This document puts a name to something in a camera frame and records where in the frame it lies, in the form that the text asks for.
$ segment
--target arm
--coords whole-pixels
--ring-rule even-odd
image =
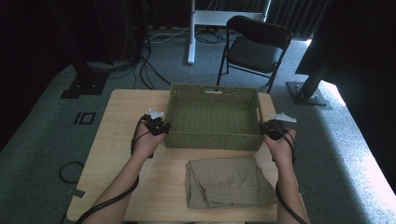
[[[146,159],[165,138],[164,133],[153,136],[151,133],[145,134],[148,131],[146,125],[139,126],[136,136],[142,137],[137,140],[131,158],[126,162],[113,182],[111,182],[92,206],[119,196],[134,184]],[[93,213],[87,217],[83,223],[121,223],[130,200],[131,194],[128,194],[120,201]]]
[[[289,133],[292,138],[295,138],[296,132],[294,130],[289,130]],[[292,142],[293,140],[290,135],[286,134],[288,139]],[[298,191],[289,144],[283,138],[274,141],[266,135],[264,136],[264,142],[270,148],[271,155],[276,163],[278,169],[277,184],[284,202],[306,223],[310,223],[300,192]],[[277,204],[277,221],[278,223],[288,224],[299,223],[281,203]]]

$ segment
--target hand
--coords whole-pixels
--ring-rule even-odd
[[[140,159],[147,159],[152,155],[157,146],[165,139],[166,133],[161,133],[154,136],[149,129],[146,127],[145,121],[142,121],[139,125],[139,129],[136,134],[136,143],[134,145],[134,152],[132,156]]]
[[[286,133],[285,136],[293,143],[296,131],[293,129],[288,129],[288,131],[289,133]],[[283,137],[278,140],[272,140],[268,135],[265,135],[264,142],[270,148],[271,155],[278,168],[283,165],[292,166],[292,151],[290,145]]]

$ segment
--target gray carpet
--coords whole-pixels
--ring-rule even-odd
[[[187,65],[187,38],[156,41],[163,39],[152,39],[148,61],[166,80],[216,84],[223,43],[197,42],[195,64]],[[298,120],[289,126],[297,130],[295,170],[308,215],[313,223],[394,223],[395,195],[336,87],[323,81],[319,85],[330,109],[293,103],[285,82],[306,80],[306,76],[294,74],[306,47],[303,41],[292,41],[271,96],[276,112]],[[87,159],[113,90],[148,89],[140,76],[141,65],[111,73],[101,95],[80,95],[74,100],[60,98],[76,75],[72,66],[52,80],[0,154],[0,223],[73,223],[64,215],[76,184],[64,180],[78,180],[81,167],[68,163]],[[153,84],[152,89],[169,90],[152,68],[143,69],[142,74],[146,83]],[[263,77],[232,70],[220,84],[264,92],[265,83]],[[59,171],[64,165],[62,180]]]

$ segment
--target forearm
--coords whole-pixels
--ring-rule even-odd
[[[92,206],[106,202],[131,188],[145,160],[131,157],[122,170]],[[93,213],[83,223],[121,223],[131,200],[131,194]]]
[[[292,165],[278,167],[278,188],[286,205],[306,223],[310,223],[305,211]],[[278,223],[299,223],[286,208],[278,202]]]

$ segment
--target wooden table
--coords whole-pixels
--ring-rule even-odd
[[[259,94],[264,119],[274,114],[271,97]],[[166,111],[169,91],[115,90],[108,102],[77,189],[67,212],[77,220],[118,174],[130,157],[134,127],[149,108]],[[275,186],[277,169],[268,147],[258,152],[220,149],[166,148],[161,143],[147,160],[140,183],[133,192],[125,220],[131,221],[276,221],[276,205],[243,209],[190,209],[186,199],[186,164],[191,160],[224,157],[255,157],[264,176]]]

